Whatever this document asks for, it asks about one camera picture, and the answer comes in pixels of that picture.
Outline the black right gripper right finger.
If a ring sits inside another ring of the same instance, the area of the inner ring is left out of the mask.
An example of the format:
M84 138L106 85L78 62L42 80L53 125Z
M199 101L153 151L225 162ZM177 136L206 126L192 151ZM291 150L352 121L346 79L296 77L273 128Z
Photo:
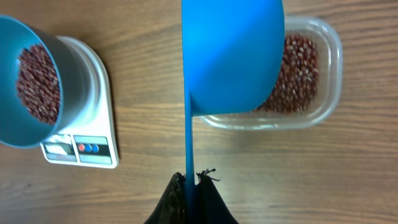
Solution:
M238 224L214 184L214 181L220 180L209 176L215 171L216 169L206 169L197 173L199 183L195 202L195 223Z

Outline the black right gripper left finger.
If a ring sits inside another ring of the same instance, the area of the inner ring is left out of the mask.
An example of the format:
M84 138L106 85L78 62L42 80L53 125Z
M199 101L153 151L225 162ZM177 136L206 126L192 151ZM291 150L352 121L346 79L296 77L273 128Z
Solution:
M185 176L176 172L144 224L185 224Z

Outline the blue plastic measuring scoop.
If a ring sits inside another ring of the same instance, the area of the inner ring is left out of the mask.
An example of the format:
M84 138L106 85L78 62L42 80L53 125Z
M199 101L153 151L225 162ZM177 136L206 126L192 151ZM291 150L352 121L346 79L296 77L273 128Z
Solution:
M284 26L281 0L182 0L187 223L195 218L192 119L251 111L266 100Z

